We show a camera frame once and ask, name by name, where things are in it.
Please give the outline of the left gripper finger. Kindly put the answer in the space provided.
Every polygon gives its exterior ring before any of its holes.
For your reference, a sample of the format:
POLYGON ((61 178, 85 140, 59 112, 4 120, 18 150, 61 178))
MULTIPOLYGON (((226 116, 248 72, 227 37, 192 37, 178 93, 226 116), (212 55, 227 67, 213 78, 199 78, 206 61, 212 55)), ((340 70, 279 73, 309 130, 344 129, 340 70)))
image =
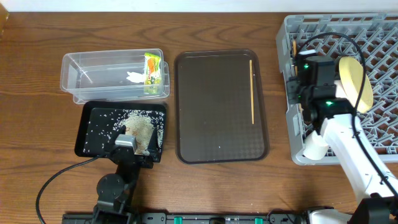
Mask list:
POLYGON ((125 125, 122 125, 115 133, 113 133, 107 142, 107 149, 115 149, 117 148, 120 143, 120 139, 124 137, 126 133, 126 127, 125 125))
POLYGON ((159 144, 158 144, 158 137, 157 137, 157 129, 154 128, 152 135, 150 137, 150 141, 147 146, 147 151, 151 157, 158 157, 159 156, 159 144))

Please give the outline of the wooden chopstick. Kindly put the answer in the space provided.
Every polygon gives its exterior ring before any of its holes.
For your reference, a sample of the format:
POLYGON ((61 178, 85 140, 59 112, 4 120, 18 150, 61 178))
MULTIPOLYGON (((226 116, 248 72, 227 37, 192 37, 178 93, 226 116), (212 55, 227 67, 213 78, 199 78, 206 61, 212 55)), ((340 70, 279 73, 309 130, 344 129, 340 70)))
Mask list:
MULTIPOLYGON (((295 71, 295 75, 298 75, 298 70, 297 70, 297 64, 296 64, 296 56, 297 56, 297 42, 296 40, 292 41, 292 51, 293 51, 293 61, 294 61, 294 71, 295 71)), ((298 104, 298 110, 300 112, 300 114, 302 114, 302 107, 301 104, 298 104)))
POLYGON ((252 60, 249 60, 249 80, 250 80, 250 97, 251 97, 251 122, 254 124, 254 90, 253 90, 253 70, 252 60))

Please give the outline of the yellow plate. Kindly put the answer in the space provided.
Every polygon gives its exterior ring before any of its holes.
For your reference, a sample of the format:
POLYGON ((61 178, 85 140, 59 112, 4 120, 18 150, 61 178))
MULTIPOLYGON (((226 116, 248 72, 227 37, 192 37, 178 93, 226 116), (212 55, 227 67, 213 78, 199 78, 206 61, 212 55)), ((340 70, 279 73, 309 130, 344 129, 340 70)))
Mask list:
MULTIPOLYGON (((338 63, 340 80, 349 102, 355 106, 363 80, 363 66, 353 57, 341 57, 338 63)), ((365 76, 364 88, 357 111, 366 113, 373 106, 373 90, 369 78, 365 76)))

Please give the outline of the white cup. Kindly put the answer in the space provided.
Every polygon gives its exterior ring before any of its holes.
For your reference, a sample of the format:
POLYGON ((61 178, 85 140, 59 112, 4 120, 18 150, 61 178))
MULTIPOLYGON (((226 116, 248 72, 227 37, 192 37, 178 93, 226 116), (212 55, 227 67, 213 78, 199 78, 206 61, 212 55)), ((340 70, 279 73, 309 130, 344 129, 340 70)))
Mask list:
POLYGON ((303 155, 311 160, 323 159, 329 149, 329 145, 316 131, 308 135, 305 140, 303 155))

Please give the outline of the white tissue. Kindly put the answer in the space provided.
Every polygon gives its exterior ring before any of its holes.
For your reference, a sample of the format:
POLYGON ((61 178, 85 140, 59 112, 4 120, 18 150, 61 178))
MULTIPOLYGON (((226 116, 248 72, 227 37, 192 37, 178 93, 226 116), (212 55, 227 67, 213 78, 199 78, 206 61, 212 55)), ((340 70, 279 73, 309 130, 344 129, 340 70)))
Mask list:
POLYGON ((143 73, 127 72, 126 78, 133 83, 144 83, 146 76, 143 73))

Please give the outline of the green yellow snack wrapper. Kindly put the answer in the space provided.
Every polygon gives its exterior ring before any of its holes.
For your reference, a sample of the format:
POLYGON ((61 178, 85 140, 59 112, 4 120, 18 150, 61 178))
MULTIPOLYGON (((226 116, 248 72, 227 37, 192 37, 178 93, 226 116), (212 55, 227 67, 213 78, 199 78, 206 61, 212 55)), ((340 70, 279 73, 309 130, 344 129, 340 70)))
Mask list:
POLYGON ((161 84, 160 63, 161 57, 151 53, 145 53, 144 65, 144 92, 150 95, 155 95, 158 92, 161 84))

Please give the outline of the pink bowl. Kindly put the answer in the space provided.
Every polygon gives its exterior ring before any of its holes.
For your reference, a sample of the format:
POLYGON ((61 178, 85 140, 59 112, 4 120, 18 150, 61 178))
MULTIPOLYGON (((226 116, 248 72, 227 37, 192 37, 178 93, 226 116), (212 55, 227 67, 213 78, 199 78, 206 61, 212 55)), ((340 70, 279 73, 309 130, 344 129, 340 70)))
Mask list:
POLYGON ((334 84, 336 85, 335 97, 336 98, 347 98, 347 94, 343 88, 343 84, 342 84, 341 80, 335 80, 334 84))

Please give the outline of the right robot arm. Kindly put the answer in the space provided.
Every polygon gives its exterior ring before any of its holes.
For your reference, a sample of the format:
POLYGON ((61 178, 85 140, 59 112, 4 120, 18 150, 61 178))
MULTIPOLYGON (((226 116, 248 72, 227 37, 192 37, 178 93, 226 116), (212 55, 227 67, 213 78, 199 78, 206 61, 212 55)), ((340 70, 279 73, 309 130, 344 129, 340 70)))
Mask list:
POLYGON ((373 99, 368 77, 341 76, 308 83, 290 77, 285 84, 286 119, 292 160, 313 164, 332 149, 356 196, 352 215, 333 208, 308 213, 309 223, 391 223, 397 215, 397 178, 367 139, 357 111, 373 99))

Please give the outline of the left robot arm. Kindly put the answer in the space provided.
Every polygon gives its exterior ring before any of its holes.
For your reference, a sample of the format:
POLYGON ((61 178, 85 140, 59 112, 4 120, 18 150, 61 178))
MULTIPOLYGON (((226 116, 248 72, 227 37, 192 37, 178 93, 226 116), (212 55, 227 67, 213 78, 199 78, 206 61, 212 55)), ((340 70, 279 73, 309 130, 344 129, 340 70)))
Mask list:
POLYGON ((160 156, 157 130, 150 135, 148 155, 137 155, 136 138, 126 134, 126 127, 116 131, 105 145, 105 157, 118 167, 113 174, 103 176, 96 187, 97 204, 91 223, 142 223, 142 217, 131 207, 133 194, 142 168, 153 168, 160 156))

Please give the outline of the grey dishwasher rack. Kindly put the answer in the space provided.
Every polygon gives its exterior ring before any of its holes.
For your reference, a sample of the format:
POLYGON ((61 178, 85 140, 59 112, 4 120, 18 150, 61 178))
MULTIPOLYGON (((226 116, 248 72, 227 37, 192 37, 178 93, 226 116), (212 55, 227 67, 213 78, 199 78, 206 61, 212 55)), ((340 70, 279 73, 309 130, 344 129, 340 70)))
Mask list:
POLYGON ((373 107, 359 114, 365 135, 385 163, 397 162, 397 14, 302 14, 287 16, 276 36, 279 70, 295 75, 293 48, 314 49, 334 59, 358 58, 345 34, 360 47, 373 89, 373 107))

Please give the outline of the food scraps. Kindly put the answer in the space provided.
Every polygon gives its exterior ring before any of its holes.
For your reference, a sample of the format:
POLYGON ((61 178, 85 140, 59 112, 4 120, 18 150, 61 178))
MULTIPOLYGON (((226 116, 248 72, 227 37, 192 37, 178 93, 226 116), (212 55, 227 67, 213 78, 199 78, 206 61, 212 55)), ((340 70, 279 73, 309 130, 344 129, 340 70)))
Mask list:
POLYGON ((95 157, 104 153, 111 135, 122 125, 126 127, 126 134, 136 137, 138 155, 149 154, 147 146, 154 128, 157 129, 158 144, 162 145, 164 112, 95 108, 90 114, 82 154, 95 157))

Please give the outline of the black plastic tray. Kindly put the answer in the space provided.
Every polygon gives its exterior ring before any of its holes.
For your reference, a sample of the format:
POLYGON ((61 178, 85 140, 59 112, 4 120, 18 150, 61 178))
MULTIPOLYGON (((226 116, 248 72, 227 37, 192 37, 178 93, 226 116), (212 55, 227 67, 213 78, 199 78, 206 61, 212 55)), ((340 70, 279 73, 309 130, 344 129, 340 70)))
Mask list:
POLYGON ((75 154, 96 157, 112 149, 118 131, 134 136, 136 154, 151 156, 160 162, 166 123, 166 107, 162 104, 89 101, 83 107, 75 154))

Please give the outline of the clear plastic bin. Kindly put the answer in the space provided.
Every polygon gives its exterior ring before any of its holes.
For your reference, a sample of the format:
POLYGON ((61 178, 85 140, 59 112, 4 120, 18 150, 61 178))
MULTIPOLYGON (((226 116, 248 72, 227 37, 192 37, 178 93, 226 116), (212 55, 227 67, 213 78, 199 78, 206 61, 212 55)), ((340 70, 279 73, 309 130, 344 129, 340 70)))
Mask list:
POLYGON ((75 52, 63 56, 60 89, 73 95, 76 104, 88 101, 132 101, 170 95, 169 65, 160 49, 75 52), (144 92, 144 83, 130 82, 127 72, 144 74, 145 53, 161 57, 161 84, 155 95, 144 92))

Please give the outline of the dark brown serving tray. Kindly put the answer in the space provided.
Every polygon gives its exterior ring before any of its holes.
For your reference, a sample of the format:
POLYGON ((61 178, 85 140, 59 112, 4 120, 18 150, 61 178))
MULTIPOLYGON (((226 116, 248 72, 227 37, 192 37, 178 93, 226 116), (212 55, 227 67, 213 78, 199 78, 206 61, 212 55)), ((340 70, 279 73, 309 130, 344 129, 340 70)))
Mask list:
POLYGON ((176 154, 183 163, 258 161, 268 155, 261 73, 252 50, 184 52, 175 59, 174 71, 176 154))

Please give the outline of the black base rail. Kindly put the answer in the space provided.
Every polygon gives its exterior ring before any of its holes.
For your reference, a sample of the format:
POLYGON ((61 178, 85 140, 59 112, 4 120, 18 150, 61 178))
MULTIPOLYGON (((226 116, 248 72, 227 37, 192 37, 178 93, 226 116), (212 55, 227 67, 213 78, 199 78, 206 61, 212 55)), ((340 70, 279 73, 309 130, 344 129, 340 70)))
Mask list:
POLYGON ((267 214, 168 214, 163 212, 105 212, 95 209, 93 213, 69 213, 62 217, 62 224, 306 224, 309 220, 305 214, 296 215, 284 210, 275 209, 267 214))

